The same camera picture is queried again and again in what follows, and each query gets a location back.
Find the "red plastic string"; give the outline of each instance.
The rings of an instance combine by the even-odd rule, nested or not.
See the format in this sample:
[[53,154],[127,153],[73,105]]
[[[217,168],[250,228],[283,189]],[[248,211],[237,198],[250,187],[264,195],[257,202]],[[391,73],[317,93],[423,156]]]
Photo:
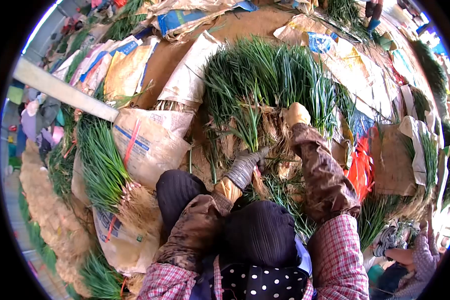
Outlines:
[[125,287],[125,282],[127,282],[127,278],[125,277],[125,279],[123,279],[123,283],[122,283],[122,290],[120,291],[120,298],[123,295],[123,288]]
[[110,240],[110,235],[112,234],[113,225],[115,224],[115,220],[117,219],[116,215],[113,215],[112,222],[110,222],[110,227],[108,228],[108,235],[106,236],[105,243]]
[[67,156],[69,155],[70,151],[72,151],[72,148],[77,144],[77,141],[73,140],[72,141],[72,146],[70,147],[70,149],[65,153],[65,155],[63,156],[64,159],[67,158]]
[[128,142],[128,146],[126,147],[125,158],[123,159],[123,165],[124,165],[125,169],[127,169],[127,163],[129,161],[130,153],[132,152],[133,144],[135,143],[135,140],[137,139],[138,130],[140,130],[141,124],[142,124],[142,120],[140,120],[138,118],[137,122],[135,123],[135,128],[133,128],[132,135],[130,136],[130,141]]

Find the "striped cloth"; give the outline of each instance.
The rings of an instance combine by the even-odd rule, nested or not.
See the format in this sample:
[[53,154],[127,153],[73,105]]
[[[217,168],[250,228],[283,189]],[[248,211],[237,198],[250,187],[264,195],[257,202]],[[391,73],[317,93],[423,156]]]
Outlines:
[[[310,240],[309,250],[318,300],[368,300],[368,277],[354,217],[342,214],[325,222]],[[154,263],[137,299],[188,300],[198,275],[169,263]],[[216,258],[214,293],[218,300],[222,300],[220,277]],[[302,299],[311,300],[312,294],[309,280]]]

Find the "hand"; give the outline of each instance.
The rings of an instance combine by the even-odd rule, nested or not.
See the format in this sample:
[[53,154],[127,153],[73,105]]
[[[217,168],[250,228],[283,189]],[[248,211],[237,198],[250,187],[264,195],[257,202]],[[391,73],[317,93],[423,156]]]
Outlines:
[[261,147],[255,153],[249,153],[248,150],[239,152],[224,176],[228,177],[237,188],[243,191],[252,182],[252,172],[255,165],[258,166],[260,172],[264,171],[264,158],[268,150],[268,147]]
[[420,221],[420,230],[424,230],[425,228],[427,228],[427,221],[421,220]]
[[294,102],[288,107],[288,109],[282,109],[282,116],[288,127],[292,127],[297,123],[310,124],[310,114],[305,106],[299,102]]

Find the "plastic bag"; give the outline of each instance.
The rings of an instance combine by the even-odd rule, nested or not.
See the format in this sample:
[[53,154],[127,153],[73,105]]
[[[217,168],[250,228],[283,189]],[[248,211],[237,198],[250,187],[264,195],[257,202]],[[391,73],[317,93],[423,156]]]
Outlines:
[[368,150],[368,137],[358,139],[355,152],[352,153],[352,166],[349,170],[343,170],[344,175],[355,187],[360,202],[372,191],[372,186],[375,183],[372,174],[372,159],[367,153]]

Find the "gray glove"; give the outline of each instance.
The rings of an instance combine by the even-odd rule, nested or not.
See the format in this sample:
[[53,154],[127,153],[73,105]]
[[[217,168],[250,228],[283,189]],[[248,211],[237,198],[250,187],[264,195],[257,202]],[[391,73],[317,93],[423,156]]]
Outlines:
[[255,165],[258,166],[260,172],[264,171],[264,158],[267,155],[268,150],[268,147],[261,147],[254,153],[249,153],[248,150],[239,152],[235,157],[232,166],[224,176],[228,177],[237,188],[243,191],[247,185],[252,182],[252,173]]

